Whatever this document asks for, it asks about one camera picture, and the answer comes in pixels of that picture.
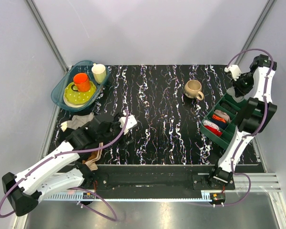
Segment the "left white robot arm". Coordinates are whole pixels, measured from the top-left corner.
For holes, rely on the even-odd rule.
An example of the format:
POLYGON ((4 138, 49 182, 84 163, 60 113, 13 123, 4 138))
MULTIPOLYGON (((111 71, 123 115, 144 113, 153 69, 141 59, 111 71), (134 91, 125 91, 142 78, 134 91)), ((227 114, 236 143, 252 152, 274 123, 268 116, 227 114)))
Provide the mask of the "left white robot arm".
POLYGON ((111 119, 90 113, 75 115, 62 123, 67 135, 56 149, 31 167, 2 177, 4 197, 0 201, 0 218, 9 216, 1 213, 5 200, 12 207, 11 214, 20 217, 56 192, 90 188, 102 150, 124 137, 130 119, 128 111, 124 111, 111 119))

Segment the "grey underwear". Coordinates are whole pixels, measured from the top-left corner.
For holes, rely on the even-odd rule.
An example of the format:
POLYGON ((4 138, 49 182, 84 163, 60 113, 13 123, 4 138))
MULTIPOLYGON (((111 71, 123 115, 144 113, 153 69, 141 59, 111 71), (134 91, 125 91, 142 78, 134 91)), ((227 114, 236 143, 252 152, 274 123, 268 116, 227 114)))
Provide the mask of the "grey underwear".
POLYGON ((226 93, 230 95, 237 103, 240 103, 245 99, 244 96, 236 97, 235 89, 233 87, 228 88, 226 93))

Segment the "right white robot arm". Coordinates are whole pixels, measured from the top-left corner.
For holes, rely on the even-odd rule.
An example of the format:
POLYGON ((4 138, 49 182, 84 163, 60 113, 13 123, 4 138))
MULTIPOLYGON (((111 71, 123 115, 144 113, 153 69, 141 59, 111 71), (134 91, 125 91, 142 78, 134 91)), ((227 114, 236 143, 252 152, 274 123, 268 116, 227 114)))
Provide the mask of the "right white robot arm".
POLYGON ((271 86, 277 64, 270 54, 256 56, 250 64, 250 71, 242 73, 238 65, 232 64, 225 72, 232 77, 235 98, 253 92, 245 104, 237 111, 233 120, 235 132, 223 156, 207 177, 207 184, 212 189, 220 189, 230 183, 235 167, 246 146, 263 131, 277 111, 272 103, 271 86))

